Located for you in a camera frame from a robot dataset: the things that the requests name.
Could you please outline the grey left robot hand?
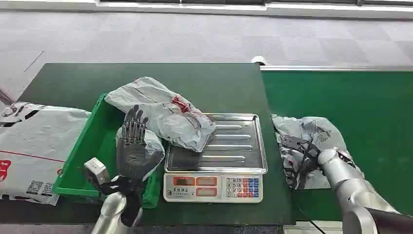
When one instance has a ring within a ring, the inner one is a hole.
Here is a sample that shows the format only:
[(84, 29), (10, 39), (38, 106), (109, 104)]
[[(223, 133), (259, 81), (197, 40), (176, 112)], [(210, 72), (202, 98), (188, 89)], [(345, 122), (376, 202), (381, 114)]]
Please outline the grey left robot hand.
[(161, 139), (148, 129), (148, 117), (134, 105), (116, 133), (116, 168), (121, 176), (145, 181), (165, 158)]

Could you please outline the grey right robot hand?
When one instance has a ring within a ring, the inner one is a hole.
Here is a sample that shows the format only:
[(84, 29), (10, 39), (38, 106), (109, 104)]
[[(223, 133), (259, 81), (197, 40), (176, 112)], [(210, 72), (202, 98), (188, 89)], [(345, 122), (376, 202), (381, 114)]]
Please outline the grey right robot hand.
[(320, 150), (305, 139), (282, 136), (279, 143), (286, 182), (294, 190), (303, 189), (309, 173), (318, 169)]

